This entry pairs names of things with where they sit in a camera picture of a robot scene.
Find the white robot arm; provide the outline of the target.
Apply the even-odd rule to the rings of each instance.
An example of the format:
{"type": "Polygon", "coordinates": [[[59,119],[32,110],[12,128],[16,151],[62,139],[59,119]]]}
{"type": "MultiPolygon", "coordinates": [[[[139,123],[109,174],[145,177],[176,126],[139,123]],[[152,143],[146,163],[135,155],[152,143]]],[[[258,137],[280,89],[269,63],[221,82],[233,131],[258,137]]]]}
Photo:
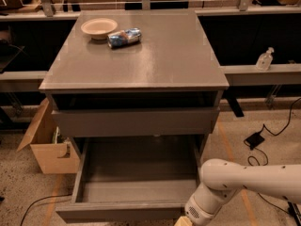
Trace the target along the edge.
{"type": "Polygon", "coordinates": [[[301,203],[300,165],[243,166],[210,159],[200,168],[196,191],[174,226],[207,226],[241,190],[249,190],[286,202],[301,203]]]}

